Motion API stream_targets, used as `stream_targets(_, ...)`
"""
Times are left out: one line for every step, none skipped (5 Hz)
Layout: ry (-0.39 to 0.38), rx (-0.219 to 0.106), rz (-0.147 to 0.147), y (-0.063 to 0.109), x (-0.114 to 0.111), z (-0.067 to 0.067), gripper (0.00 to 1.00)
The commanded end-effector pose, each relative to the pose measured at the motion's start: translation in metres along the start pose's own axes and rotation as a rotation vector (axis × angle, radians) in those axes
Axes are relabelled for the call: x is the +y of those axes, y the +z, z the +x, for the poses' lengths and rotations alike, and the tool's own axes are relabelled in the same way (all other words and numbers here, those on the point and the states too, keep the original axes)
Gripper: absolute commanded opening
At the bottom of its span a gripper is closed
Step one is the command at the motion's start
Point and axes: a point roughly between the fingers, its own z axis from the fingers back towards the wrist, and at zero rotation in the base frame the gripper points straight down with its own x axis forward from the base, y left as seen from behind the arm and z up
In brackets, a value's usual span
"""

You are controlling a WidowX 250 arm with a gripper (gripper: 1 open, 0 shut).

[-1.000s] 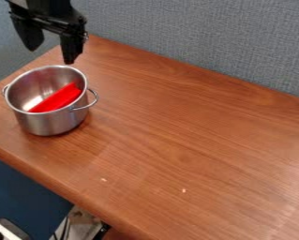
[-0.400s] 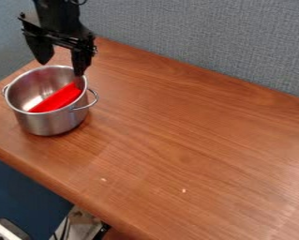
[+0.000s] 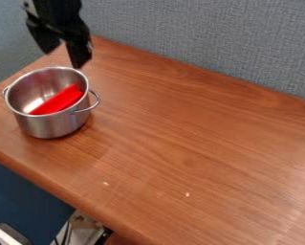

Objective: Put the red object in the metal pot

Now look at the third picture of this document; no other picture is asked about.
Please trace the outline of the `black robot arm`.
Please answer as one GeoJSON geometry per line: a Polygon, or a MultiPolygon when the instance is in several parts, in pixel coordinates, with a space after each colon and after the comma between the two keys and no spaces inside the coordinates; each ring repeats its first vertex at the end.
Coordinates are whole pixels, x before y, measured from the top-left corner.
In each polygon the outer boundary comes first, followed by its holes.
{"type": "Polygon", "coordinates": [[[26,26],[48,55],[66,42],[72,66],[80,69],[92,58],[92,41],[80,18],[82,0],[23,0],[26,26]]]}

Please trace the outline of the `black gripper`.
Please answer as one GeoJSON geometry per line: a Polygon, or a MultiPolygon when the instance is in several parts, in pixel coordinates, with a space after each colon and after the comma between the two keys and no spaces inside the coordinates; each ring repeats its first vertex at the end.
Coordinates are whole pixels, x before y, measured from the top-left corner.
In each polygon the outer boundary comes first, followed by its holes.
{"type": "Polygon", "coordinates": [[[22,0],[26,25],[46,54],[66,40],[72,66],[80,69],[92,58],[90,29],[82,20],[82,0],[22,0]]]}

